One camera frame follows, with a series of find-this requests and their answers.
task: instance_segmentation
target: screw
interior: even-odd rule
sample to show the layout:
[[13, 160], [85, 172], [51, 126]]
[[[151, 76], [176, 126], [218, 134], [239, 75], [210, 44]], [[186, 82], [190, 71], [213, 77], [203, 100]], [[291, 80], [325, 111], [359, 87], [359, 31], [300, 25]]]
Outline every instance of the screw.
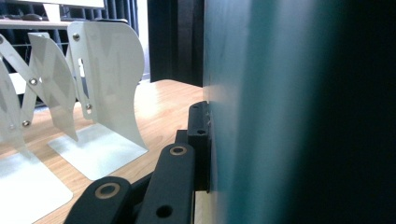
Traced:
[[79, 41], [79, 34], [73, 34], [73, 39]]
[[37, 85], [37, 79], [36, 79], [36, 78], [30, 78], [30, 79], [29, 79], [29, 83], [30, 83], [31, 85], [33, 85], [33, 86], [36, 86], [36, 85]]
[[22, 125], [23, 125], [23, 127], [27, 127], [27, 126], [30, 125], [30, 121], [29, 121], [29, 120], [24, 120], [24, 121], [22, 122]]

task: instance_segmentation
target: black curtain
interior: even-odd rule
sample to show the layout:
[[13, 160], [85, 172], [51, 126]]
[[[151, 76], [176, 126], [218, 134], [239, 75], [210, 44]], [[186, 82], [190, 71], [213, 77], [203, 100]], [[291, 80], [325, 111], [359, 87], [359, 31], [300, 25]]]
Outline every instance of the black curtain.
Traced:
[[[136, 0], [105, 0], [106, 9], [61, 7], [61, 17], [73, 19], [93, 20], [103, 19], [125, 19], [128, 24], [138, 33], [137, 5]], [[0, 3], [0, 15], [25, 15], [34, 13], [46, 17], [45, 9], [38, 4], [10, 4]], [[68, 39], [66, 30], [6, 30], [0, 29], [3, 35], [14, 49], [29, 63], [31, 46], [27, 33], [47, 32], [58, 44], [64, 53], [67, 51]], [[5, 62], [9, 72], [15, 70]]]
[[151, 81], [203, 86], [205, 0], [148, 0]]

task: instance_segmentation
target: bolt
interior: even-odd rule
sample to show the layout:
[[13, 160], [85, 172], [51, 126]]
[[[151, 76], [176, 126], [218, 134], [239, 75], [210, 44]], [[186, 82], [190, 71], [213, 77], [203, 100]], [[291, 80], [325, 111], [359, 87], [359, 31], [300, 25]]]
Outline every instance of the bolt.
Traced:
[[22, 122], [22, 125], [23, 125], [23, 127], [27, 127], [27, 126], [30, 125], [30, 121], [29, 121], [29, 120], [24, 120], [24, 121]]
[[79, 34], [73, 34], [73, 39], [79, 41]]

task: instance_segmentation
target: hole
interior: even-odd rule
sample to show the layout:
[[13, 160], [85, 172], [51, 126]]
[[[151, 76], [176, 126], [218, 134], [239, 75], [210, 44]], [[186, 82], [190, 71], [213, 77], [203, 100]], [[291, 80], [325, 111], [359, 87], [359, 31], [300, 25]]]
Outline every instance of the hole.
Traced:
[[110, 193], [112, 193], [114, 190], [116, 190], [116, 187], [114, 187], [114, 186], [105, 186], [104, 188], [102, 188], [101, 190], [100, 190], [100, 193], [101, 194], [110, 194]]
[[109, 199], [117, 195], [120, 191], [120, 185], [117, 183], [106, 183], [101, 185], [95, 191], [95, 196], [98, 199]]
[[174, 148], [175, 153], [181, 153], [182, 151], [183, 151], [183, 148], [181, 148], [181, 147]]
[[172, 215], [173, 209], [169, 205], [163, 205], [157, 209], [157, 217], [170, 217]]
[[205, 134], [206, 133], [204, 130], [198, 130], [197, 132], [198, 132], [198, 134]]
[[174, 156], [181, 156], [184, 155], [187, 152], [187, 149], [185, 147], [172, 147], [170, 149], [170, 153]]
[[78, 59], [78, 69], [79, 69], [79, 75], [81, 77], [85, 77], [84, 62], [80, 58]]

